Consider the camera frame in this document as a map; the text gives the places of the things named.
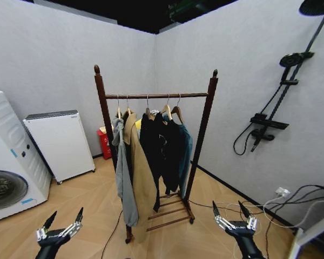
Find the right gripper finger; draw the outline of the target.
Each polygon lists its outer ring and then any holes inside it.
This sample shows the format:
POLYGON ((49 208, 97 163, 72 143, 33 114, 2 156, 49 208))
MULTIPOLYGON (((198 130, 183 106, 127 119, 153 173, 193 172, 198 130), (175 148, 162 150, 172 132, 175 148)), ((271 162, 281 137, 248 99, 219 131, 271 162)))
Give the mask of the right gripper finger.
POLYGON ((246 217, 246 228, 252 231, 256 231, 258 219, 250 213, 250 211, 243 205, 242 202, 239 201, 238 204, 242 213, 246 217))
POLYGON ((225 218, 223 218, 218 210, 217 205, 214 201, 212 201, 212 207, 213 207, 213 213, 214 213, 214 220, 217 223, 217 225, 222 228, 223 230, 232 230, 234 229, 234 225, 232 225, 229 221, 227 221, 225 218))

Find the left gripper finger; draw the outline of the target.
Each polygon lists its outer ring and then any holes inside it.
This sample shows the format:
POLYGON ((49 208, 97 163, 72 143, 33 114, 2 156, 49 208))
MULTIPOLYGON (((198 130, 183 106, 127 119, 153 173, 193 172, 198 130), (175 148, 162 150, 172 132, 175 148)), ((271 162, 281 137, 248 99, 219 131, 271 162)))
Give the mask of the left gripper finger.
POLYGON ((43 226, 41 228, 39 228, 36 231, 36 237, 37 237, 37 241, 41 241, 43 239, 46 239, 47 237, 47 232, 50 228, 50 226, 52 225, 55 217, 57 215, 57 211, 55 211, 43 224, 43 226))
POLYGON ((77 214, 76 220, 74 223, 70 224, 63 232, 62 237, 73 237, 76 233, 82 228, 82 219, 83 219, 83 207, 81 207, 79 213, 77 214))

